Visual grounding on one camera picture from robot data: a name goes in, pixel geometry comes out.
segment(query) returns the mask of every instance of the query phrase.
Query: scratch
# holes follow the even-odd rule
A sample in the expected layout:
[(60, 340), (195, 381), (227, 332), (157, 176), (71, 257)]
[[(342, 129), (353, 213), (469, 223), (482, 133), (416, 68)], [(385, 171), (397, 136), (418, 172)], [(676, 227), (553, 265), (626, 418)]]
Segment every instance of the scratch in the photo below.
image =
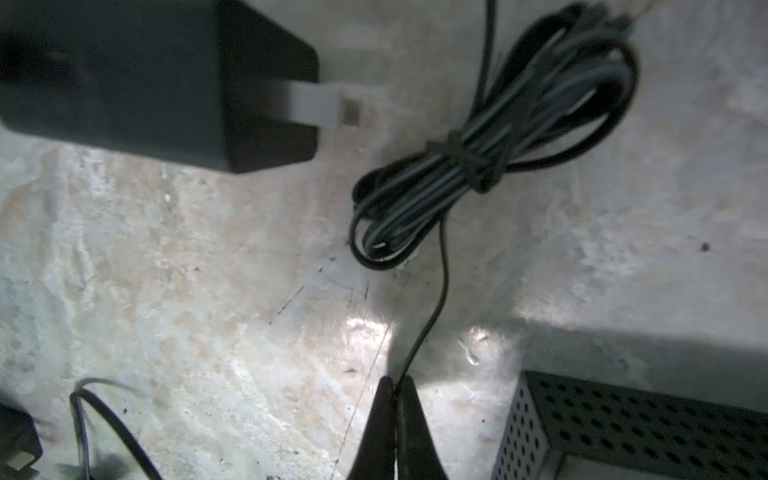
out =
[(397, 316), (397, 311), (399, 310), (400, 305), (402, 304), (402, 298), (405, 295), (406, 287), (408, 286), (408, 281), (410, 279), (411, 279), (411, 273), (408, 274), (408, 276), (406, 277), (406, 281), (403, 282), (402, 290), (400, 291), (400, 298), (398, 299), (395, 310), (392, 312), (392, 316), (390, 317), (389, 322), (386, 325), (386, 330), (384, 331), (384, 335), (382, 336), (382, 341), (379, 344), (379, 349), (376, 350), (376, 355), (373, 357), (373, 361), (371, 362), (371, 368), (368, 370), (366, 381), (362, 384), (360, 395), (358, 395), (357, 397), (357, 402), (355, 403), (355, 408), (352, 411), (352, 416), (349, 417), (349, 423), (346, 425), (346, 430), (344, 431), (344, 438), (341, 440), (341, 447), (339, 447), (339, 454), (336, 456), (336, 461), (333, 463), (333, 472), (331, 472), (330, 480), (333, 480), (333, 476), (336, 474), (336, 470), (339, 467), (339, 459), (341, 458), (341, 452), (344, 449), (344, 445), (346, 444), (346, 437), (349, 434), (349, 429), (352, 428), (352, 420), (355, 419), (355, 414), (357, 413), (357, 407), (360, 405), (362, 394), (366, 391), (366, 385), (368, 385), (368, 381), (371, 379), (371, 374), (373, 373), (373, 367), (376, 366), (376, 360), (379, 358), (379, 355), (382, 352), (382, 347), (384, 347), (384, 341), (386, 340), (386, 336), (389, 334), (389, 331), (392, 328), (392, 321)]
[(301, 293), (301, 291), (302, 291), (302, 290), (304, 290), (304, 285), (302, 285), (302, 286), (301, 286), (301, 288), (299, 288), (299, 289), (296, 291), (296, 293), (294, 293), (294, 294), (293, 294), (293, 295), (292, 295), (292, 296), (291, 296), (291, 297), (288, 299), (288, 301), (286, 301), (286, 302), (283, 304), (283, 306), (281, 306), (281, 307), (280, 307), (280, 310), (277, 310), (277, 314), (276, 314), (276, 316), (277, 316), (277, 315), (280, 315), (280, 314), (283, 312), (283, 310), (285, 310), (285, 309), (286, 309), (286, 307), (288, 306), (288, 304), (289, 304), (289, 303), (291, 303), (291, 301), (293, 301), (293, 299), (295, 299), (295, 298), (296, 298), (296, 295), (298, 295), (299, 293)]

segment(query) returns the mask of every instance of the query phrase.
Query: perforated metal enclosure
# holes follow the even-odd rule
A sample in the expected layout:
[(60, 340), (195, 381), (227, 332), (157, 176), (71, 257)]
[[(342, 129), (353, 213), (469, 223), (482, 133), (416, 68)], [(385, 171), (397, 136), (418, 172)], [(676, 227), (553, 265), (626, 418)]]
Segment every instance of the perforated metal enclosure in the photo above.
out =
[(533, 480), (553, 451), (678, 478), (768, 479), (768, 415), (523, 372), (492, 480)]

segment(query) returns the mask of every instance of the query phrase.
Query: marble surface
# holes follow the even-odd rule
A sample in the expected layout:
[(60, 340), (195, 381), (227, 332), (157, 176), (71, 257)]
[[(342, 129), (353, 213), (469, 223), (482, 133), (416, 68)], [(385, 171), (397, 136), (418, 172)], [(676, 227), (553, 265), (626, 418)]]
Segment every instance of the marble surface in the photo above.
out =
[[(500, 3), (496, 66), (566, 2)], [(412, 367), (450, 478), (489, 478), (528, 366), (768, 406), (768, 4), (612, 4), (642, 15), (625, 122), (450, 216), (449, 300)], [(120, 385), (90, 387), (165, 478), (345, 478), (435, 305), (435, 234), (364, 270), (349, 191), (462, 123), (481, 2), (251, 5), (362, 102), (309, 163), (236, 177), (0, 131), (0, 393), (37, 421), (41, 478), (74, 478), (85, 378)], [(142, 478), (89, 419), (104, 478)]]

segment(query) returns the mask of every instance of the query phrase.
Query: wire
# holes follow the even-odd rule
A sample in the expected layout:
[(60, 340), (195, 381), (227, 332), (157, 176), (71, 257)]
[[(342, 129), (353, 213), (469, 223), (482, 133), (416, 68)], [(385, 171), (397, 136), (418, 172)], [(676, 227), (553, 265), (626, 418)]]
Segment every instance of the wire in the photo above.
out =
[[(483, 57), (469, 119), (442, 144), (369, 172), (353, 189), (353, 256), (373, 270), (406, 260), (439, 223), (440, 299), (411, 348), (398, 381), (435, 325), (449, 289), (445, 219), (465, 193), (488, 193), (504, 174), (573, 160), (605, 139), (627, 113), (640, 66), (627, 37), (631, 20), (607, 7), (574, 3), (534, 23), (509, 52), (485, 95), (494, 44), (496, 0), (486, 2)], [(556, 154), (521, 161), (592, 122), (599, 125)], [(368, 223), (362, 234), (358, 226)]]
[(72, 418), (74, 420), (74, 433), (78, 440), (78, 456), (80, 460), (81, 480), (93, 480), (91, 477), (91, 462), (88, 454), (88, 434), (85, 431), (85, 420), (83, 414), (83, 405), (81, 400), (86, 401), (96, 410), (96, 413), (107, 421), (109, 426), (118, 435), (123, 444), (134, 456), (141, 470), (150, 480), (162, 480), (160, 473), (154, 467), (147, 454), (141, 448), (134, 436), (125, 426), (125, 424), (112, 412), (109, 407), (102, 402), (93, 392), (86, 389), (79, 389), (70, 394), (69, 404), (72, 409)]

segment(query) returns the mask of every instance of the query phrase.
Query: thin black wire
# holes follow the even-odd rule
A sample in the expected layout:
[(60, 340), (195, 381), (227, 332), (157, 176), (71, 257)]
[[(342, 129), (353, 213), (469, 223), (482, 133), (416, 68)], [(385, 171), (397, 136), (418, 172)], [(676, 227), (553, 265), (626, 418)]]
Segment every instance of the thin black wire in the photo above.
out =
[(123, 444), (136, 459), (141, 470), (150, 480), (163, 480), (154, 464), (131, 434), (131, 431), (118, 418), (110, 408), (102, 402), (93, 392), (79, 389), (69, 396), (69, 404), (74, 420), (74, 433), (78, 440), (78, 457), (80, 460), (81, 480), (93, 480), (91, 477), (91, 463), (88, 454), (88, 434), (85, 431), (85, 420), (81, 400), (86, 401), (96, 413), (98, 413), (118, 435)]
[[(393, 162), (361, 178), (349, 225), (353, 256), (374, 270), (406, 260), (439, 223), (443, 285), (435, 310), (413, 344), (396, 390), (435, 325), (448, 295), (445, 223), (470, 190), (487, 193), (505, 173), (563, 164), (607, 137), (627, 113), (639, 61), (627, 43), (631, 20), (611, 18), (603, 4), (574, 3), (534, 23), (510, 51), (485, 95), (494, 44), (496, 0), (486, 0), (483, 58), (469, 119), (449, 142)], [(620, 57), (613, 55), (618, 51)], [(515, 161), (577, 127), (601, 123), (575, 145), (534, 160)], [(369, 220), (362, 239), (357, 227)]]

